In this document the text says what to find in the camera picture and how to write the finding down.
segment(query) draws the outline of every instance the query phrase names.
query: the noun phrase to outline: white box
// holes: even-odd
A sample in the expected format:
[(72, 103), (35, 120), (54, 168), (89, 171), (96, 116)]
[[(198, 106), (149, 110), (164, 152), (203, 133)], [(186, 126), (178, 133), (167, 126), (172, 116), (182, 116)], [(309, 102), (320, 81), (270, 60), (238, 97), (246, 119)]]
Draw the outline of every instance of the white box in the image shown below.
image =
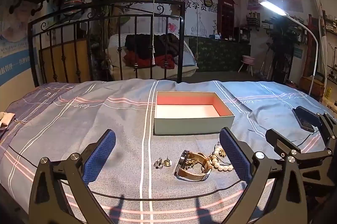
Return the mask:
[(157, 91), (155, 135), (218, 133), (231, 128), (234, 114), (213, 92)]

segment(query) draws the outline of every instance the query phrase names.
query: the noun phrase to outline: red clothes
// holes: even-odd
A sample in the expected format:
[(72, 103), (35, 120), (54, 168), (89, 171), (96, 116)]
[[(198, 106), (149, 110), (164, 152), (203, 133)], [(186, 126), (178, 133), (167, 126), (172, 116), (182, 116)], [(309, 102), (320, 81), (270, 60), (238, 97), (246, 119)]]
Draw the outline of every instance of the red clothes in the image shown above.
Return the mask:
[[(126, 55), (124, 56), (124, 60), (127, 66), (134, 67), (135, 63), (135, 53), (134, 51), (127, 51)], [(174, 69), (174, 60), (172, 55), (166, 55), (166, 61), (168, 63), (167, 69)], [(154, 58), (154, 62), (157, 66), (161, 68), (165, 68), (165, 56), (158, 56)], [(150, 68), (151, 66), (151, 59), (141, 59), (137, 56), (137, 64), (138, 68)]]

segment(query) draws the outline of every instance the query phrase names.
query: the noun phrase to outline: jewelry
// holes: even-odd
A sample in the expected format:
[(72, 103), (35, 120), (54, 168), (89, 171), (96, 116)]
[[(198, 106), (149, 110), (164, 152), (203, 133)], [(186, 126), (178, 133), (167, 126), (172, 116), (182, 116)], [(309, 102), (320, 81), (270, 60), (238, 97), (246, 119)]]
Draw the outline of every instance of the jewelry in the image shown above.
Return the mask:
[[(190, 173), (188, 169), (194, 168), (195, 164), (201, 164), (202, 174)], [(184, 150), (176, 166), (175, 175), (177, 177), (184, 177), (194, 181), (204, 181), (208, 178), (212, 171), (210, 159), (203, 153), (193, 153)]]
[(162, 160), (162, 158), (157, 159), (153, 166), (156, 167), (156, 169), (162, 169), (164, 167)]
[(218, 169), (218, 171), (232, 171), (233, 165), (231, 165), (229, 162), (224, 162), (222, 161), (221, 158), (225, 158), (226, 152), (225, 150), (222, 148), (220, 142), (218, 142), (215, 146), (214, 146), (214, 151), (213, 153), (208, 157), (210, 159), (211, 164), (214, 166), (214, 168)]
[(167, 158), (164, 160), (164, 166), (165, 166), (165, 167), (171, 167), (171, 166), (172, 166), (172, 160), (169, 159), (169, 157), (167, 157)]

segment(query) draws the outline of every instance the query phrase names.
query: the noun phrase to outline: lamp head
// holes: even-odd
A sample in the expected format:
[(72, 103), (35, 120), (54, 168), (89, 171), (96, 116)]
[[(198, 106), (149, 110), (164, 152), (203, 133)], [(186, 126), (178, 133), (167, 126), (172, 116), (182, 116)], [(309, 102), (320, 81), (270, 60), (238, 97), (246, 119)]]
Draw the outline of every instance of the lamp head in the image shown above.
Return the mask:
[(264, 6), (265, 8), (267, 8), (269, 10), (272, 10), (273, 12), (275, 12), (275, 13), (281, 15), (281, 16), (289, 16), (289, 14), (287, 12), (285, 12), (280, 7), (277, 7), (275, 4), (272, 4), (271, 2), (269, 2), (267, 0), (259, 0), (258, 3), (261, 4), (262, 6)]

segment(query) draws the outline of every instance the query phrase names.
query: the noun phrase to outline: blue gripper pad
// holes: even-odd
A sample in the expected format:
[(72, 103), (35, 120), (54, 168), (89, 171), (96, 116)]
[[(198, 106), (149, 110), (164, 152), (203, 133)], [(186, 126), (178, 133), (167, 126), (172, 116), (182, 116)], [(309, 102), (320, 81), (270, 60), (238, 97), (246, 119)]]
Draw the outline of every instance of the blue gripper pad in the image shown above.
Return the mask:
[(96, 180), (115, 145), (116, 134), (110, 130), (84, 164), (82, 178), (85, 185)]
[(225, 128), (220, 131), (220, 144), (225, 150), (230, 163), (234, 166), (238, 177), (249, 183), (252, 179), (250, 162)]

